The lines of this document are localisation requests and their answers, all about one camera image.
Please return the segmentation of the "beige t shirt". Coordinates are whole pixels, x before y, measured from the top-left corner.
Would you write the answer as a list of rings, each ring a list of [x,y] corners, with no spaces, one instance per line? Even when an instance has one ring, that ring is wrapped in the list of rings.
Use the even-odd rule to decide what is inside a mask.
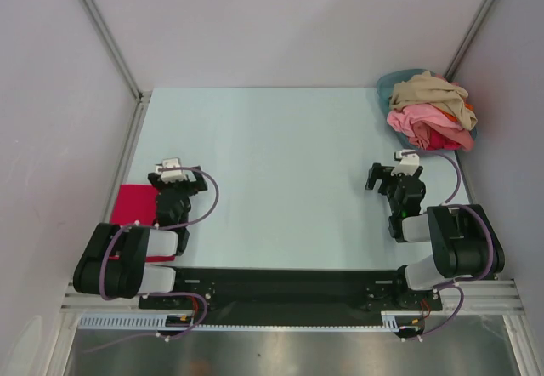
[[[459,123],[461,126],[472,130],[478,120],[474,110],[463,108],[464,102],[468,102],[468,96],[468,91],[463,87],[425,71],[407,82],[394,85],[389,99],[389,109],[400,111],[411,105],[430,104],[435,108],[444,105],[461,121]]]

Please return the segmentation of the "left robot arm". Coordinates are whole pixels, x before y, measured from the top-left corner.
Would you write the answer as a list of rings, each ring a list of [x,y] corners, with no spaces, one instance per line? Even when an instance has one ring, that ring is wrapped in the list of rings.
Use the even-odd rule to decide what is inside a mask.
[[[188,288],[166,264],[187,248],[191,199],[207,190],[206,179],[201,167],[174,158],[158,163],[147,184],[121,185],[110,221],[96,225],[77,263],[74,289],[106,300],[158,293],[167,306],[181,306]]]

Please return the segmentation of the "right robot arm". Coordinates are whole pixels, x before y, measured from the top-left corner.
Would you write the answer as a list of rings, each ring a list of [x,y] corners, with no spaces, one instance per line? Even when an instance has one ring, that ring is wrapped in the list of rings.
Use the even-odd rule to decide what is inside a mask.
[[[506,257],[484,209],[478,204],[439,205],[422,209],[426,186],[423,167],[397,172],[373,163],[365,183],[378,185],[390,207],[388,229],[399,244],[428,243],[431,254],[401,266],[392,287],[394,303],[411,309],[422,298],[430,300],[448,286],[484,280],[503,271]]]

